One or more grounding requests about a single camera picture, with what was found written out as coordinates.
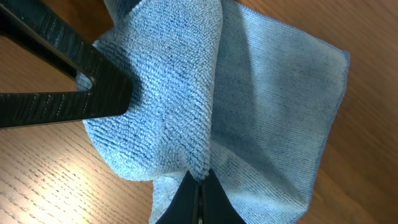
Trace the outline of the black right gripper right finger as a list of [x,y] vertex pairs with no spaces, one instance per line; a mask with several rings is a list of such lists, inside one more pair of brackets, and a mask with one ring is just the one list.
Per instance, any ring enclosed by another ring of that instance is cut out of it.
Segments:
[[202,224],[246,224],[233,208],[213,169],[199,185],[198,202]]

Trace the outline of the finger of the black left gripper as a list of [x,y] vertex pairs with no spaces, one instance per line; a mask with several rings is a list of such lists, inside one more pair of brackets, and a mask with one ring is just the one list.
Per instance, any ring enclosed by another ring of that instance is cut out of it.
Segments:
[[119,116],[130,104],[131,78],[42,1],[1,0],[1,33],[49,64],[91,82],[85,91],[1,93],[1,127]]

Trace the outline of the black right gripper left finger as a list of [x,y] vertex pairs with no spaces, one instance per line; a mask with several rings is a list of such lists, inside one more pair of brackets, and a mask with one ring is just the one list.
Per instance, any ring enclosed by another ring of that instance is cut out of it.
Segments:
[[165,213],[156,224],[198,224],[199,184],[187,172]]

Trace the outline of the blue microfiber cloth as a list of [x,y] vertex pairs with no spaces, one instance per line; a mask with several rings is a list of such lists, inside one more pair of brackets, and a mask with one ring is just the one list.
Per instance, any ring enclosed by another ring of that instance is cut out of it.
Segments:
[[308,210],[349,53],[236,1],[106,1],[94,46],[134,83],[127,112],[86,119],[120,177],[152,181],[150,222],[183,175],[214,171],[246,223]]

